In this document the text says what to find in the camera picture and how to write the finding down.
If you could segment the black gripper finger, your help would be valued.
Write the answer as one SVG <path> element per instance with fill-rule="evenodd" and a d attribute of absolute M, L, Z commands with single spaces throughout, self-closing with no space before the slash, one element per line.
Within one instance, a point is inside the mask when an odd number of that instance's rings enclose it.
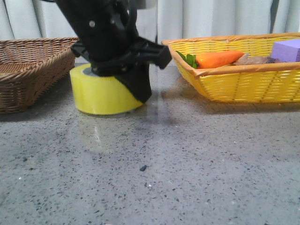
<path fill-rule="evenodd" d="M 142 103 L 146 103 L 152 95 L 149 67 L 148 63 L 129 65 L 115 75 L 133 97 Z"/>

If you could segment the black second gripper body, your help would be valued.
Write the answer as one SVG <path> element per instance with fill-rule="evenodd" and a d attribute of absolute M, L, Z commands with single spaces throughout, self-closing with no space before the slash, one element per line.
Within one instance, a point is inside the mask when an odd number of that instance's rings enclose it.
<path fill-rule="evenodd" d="M 164 69 L 172 57 L 169 48 L 139 36 L 134 0 L 57 0 L 78 36 L 72 46 L 99 76 L 126 73 L 131 68 L 154 64 Z"/>

